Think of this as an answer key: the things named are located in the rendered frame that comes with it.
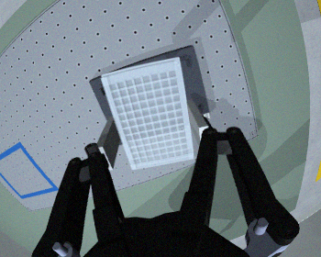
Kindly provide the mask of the blue tape outline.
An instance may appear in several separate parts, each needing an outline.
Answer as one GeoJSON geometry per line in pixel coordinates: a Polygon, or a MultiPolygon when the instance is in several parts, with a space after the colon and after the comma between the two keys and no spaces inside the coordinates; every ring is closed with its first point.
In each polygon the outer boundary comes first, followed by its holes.
{"type": "Polygon", "coordinates": [[[33,165],[38,169],[38,171],[43,175],[43,177],[52,185],[52,188],[49,189],[45,189],[45,190],[41,190],[35,193],[31,193],[31,194],[27,194],[27,195],[23,195],[21,196],[16,190],[15,188],[4,178],[4,176],[0,173],[0,175],[2,176],[2,178],[7,182],[7,184],[23,199],[23,198],[27,198],[27,197],[32,197],[32,196],[38,196],[38,195],[43,195],[43,194],[47,194],[50,192],[54,192],[54,191],[58,191],[59,188],[50,180],[50,178],[39,168],[39,166],[35,163],[35,161],[31,158],[31,156],[28,154],[28,152],[26,151],[26,149],[23,147],[23,145],[21,144],[21,142],[17,143],[16,145],[14,145],[13,147],[11,147],[10,149],[8,149],[7,151],[3,152],[0,154],[0,160],[2,160],[3,158],[5,158],[7,155],[11,154],[12,152],[20,149],[27,155],[27,157],[29,158],[29,160],[33,163],[33,165]]]}

